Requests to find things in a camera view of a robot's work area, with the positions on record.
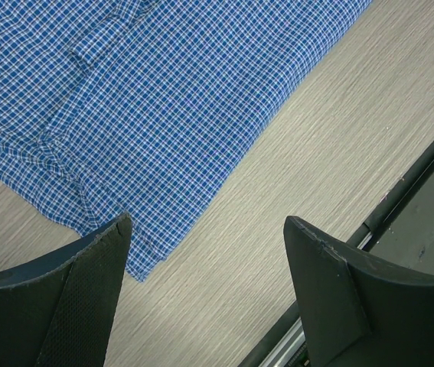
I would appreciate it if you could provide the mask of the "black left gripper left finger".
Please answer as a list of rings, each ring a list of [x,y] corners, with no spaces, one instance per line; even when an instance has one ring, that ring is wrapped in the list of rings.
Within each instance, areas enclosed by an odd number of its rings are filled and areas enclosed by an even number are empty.
[[[131,242],[123,213],[0,271],[0,366],[102,366]]]

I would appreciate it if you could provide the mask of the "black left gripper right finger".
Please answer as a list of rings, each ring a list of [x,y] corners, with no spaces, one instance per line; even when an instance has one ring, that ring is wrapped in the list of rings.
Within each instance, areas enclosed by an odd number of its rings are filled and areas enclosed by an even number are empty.
[[[290,216],[287,259],[313,366],[434,366],[434,275]]]

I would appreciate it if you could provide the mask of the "blue plaid long sleeve shirt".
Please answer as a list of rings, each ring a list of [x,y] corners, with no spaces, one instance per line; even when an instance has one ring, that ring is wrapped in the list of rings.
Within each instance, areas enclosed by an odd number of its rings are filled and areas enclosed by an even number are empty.
[[[366,1],[0,1],[0,180],[144,281]]]

